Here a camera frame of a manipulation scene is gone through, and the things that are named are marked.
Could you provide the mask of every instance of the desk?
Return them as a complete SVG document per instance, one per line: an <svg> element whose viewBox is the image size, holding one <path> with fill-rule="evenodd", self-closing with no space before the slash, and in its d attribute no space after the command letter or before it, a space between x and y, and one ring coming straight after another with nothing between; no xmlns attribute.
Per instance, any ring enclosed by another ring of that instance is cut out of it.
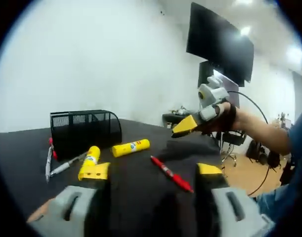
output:
<svg viewBox="0 0 302 237"><path fill-rule="evenodd" d="M124 143L143 138L149 139L151 143L149 150L120 158L112 157L109 150L101 151L100 161L111 162L109 169L112 197L115 197L112 202L118 205L117 213L130 212L130 218L134 219L139 218L140 214L143 215L141 212L151 210L161 193L178 190L178 187L150 161L150 155L157 155L166 147L167 141L171 140L171 131L130 120L121 119L120 122ZM26 218L49 198L60 193L64 187L82 186L77 180L81 162L75 163L56 177L51 177L49 183L46 183L45 163L50 136L50 128L0 133L0 172ZM204 156L196 155L180 161L167 162L167 166L185 180L192 182L193 170L198 161L221 165L218 147L210 137L190 134L175 140L200 144L207 150ZM58 165L52 162L52 169ZM142 210L136 203L137 196L143 206ZM127 225L129 221L132 225L138 222L126 220L117 225Z"/></svg>

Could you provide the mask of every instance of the black table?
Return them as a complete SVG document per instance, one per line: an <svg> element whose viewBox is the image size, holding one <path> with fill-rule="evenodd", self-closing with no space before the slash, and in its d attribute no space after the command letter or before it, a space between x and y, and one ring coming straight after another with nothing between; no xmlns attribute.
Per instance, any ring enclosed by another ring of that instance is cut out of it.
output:
<svg viewBox="0 0 302 237"><path fill-rule="evenodd" d="M145 202L143 205L147 206L148 202L156 202L156 197L152 199L150 195L156 196L158 190L177 189L176 185L172 184L150 161L150 155L158 154L166 147L167 141L172 140L171 131L164 127L123 119L121 119L121 126L124 143L144 138L149 139L151 143L149 150L120 158L114 158L109 150L101 151L100 161L111 162L110 169L118 174L111 177L112 183L116 186L113 191L116 199L113 202L120 205L118 208L121 211L132 212L130 208L136 205L136 194L139 195L139 200ZM60 193L64 187L82 185L77 179L81 162L75 163L56 177L51 177L49 183L46 183L44 173L50 136L50 128L0 133L0 172L26 218L49 198ZM204 157L199 157L199 161L221 165L220 157L216 158L218 148L212 138L190 134L177 140L205 146L208 152ZM196 162L191 159L169 161L167 166L184 179L191 180L193 173L187 167L193 168ZM52 162L51 168L54 169L59 165Z"/></svg>

